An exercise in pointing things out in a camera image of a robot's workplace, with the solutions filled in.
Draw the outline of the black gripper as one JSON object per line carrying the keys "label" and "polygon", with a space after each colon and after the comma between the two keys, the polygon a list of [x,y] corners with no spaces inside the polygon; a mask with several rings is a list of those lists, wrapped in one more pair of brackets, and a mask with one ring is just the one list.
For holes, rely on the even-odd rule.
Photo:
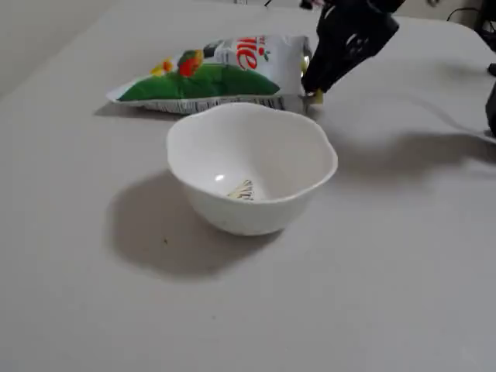
{"label": "black gripper", "polygon": [[399,30],[398,1],[325,1],[317,49],[301,78],[305,92],[326,93],[361,61],[375,56]]}

